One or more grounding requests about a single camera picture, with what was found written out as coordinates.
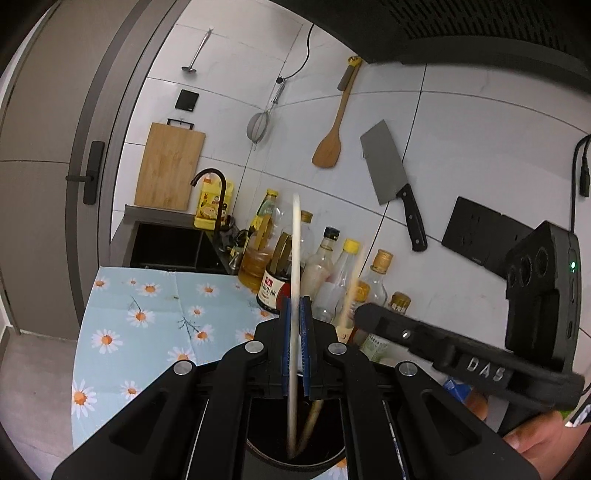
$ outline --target black faucet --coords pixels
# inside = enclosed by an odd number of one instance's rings
[[[213,238],[217,239],[217,237],[220,234],[220,228],[222,226],[222,210],[224,201],[226,199],[226,177],[224,177],[223,173],[216,168],[206,168],[200,171],[197,175],[195,175],[195,178],[191,180],[191,185],[193,187],[196,186],[199,179],[203,177],[206,173],[215,173],[218,177],[220,177],[220,180],[222,181],[222,191],[220,192],[220,201],[217,206],[216,224],[213,227]]]

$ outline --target black switch panel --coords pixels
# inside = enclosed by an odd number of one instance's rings
[[[505,278],[507,253],[532,231],[506,215],[458,197],[441,244]]]
[[[195,110],[195,104],[199,94],[196,92],[189,92],[188,90],[181,90],[178,94],[177,104],[174,106],[178,110],[185,110],[186,112],[192,112]]]

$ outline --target wooden cutting board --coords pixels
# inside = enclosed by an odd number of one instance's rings
[[[180,210],[189,208],[191,185],[205,134],[187,128],[152,124],[144,149],[135,204]]]

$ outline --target wooden stick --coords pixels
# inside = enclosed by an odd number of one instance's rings
[[[351,280],[349,280],[349,286],[347,287],[347,293],[345,294],[345,300],[343,301],[343,309],[340,311],[339,318],[335,321],[335,328],[337,332],[339,331],[339,328],[346,327],[347,315],[349,314],[349,309],[351,308],[351,304],[355,298],[355,291],[357,290],[359,275],[361,274],[363,263],[365,263],[365,249],[362,248],[357,255],[358,257],[355,260],[355,264],[351,272]],[[296,455],[301,454],[308,445],[316,422],[318,421],[320,411],[322,410],[322,405],[324,405],[324,400],[316,400],[310,407]]]
[[[297,441],[297,352],[300,333],[300,197],[294,193],[291,237],[291,326],[290,368],[287,394],[287,458],[296,456]]]

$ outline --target gray floor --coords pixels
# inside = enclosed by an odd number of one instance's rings
[[[0,365],[0,421],[41,480],[72,452],[76,343],[11,335]]]

